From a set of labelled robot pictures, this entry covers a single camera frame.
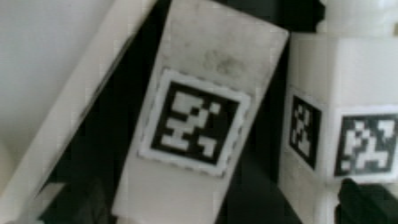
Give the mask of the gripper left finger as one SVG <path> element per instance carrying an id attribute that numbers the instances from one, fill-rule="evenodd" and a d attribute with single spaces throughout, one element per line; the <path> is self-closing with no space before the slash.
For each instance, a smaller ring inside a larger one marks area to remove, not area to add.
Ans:
<path id="1" fill-rule="evenodd" d="M 111 224 L 107 197 L 98 181 L 66 186 L 40 220 L 45 224 Z"/>

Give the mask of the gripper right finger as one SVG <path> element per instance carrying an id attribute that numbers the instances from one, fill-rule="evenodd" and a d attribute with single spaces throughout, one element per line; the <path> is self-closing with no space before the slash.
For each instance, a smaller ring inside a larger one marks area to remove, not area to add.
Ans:
<path id="1" fill-rule="evenodd" d="M 342 182 L 335 224 L 398 224 L 398 198 L 381 184 Z"/>

